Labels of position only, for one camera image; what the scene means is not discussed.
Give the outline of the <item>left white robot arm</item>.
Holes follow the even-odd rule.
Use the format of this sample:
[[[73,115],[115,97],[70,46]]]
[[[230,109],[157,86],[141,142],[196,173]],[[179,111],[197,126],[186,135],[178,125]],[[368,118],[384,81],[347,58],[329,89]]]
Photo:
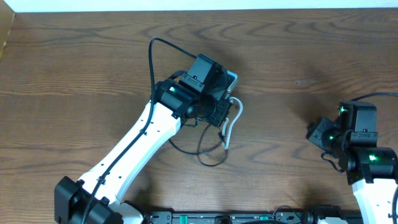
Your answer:
[[[144,215],[122,199],[155,152],[187,120],[220,127],[228,121],[237,74],[203,54],[154,88],[135,125],[111,152],[78,181],[64,177],[54,190],[57,223],[143,223]]]

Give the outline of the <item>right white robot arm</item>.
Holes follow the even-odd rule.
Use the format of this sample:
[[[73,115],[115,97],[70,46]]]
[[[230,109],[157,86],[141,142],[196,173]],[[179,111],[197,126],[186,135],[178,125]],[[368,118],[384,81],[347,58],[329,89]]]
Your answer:
[[[338,160],[359,205],[363,223],[397,223],[397,154],[378,147],[377,108],[358,100],[342,101],[332,121],[318,118],[306,138]]]

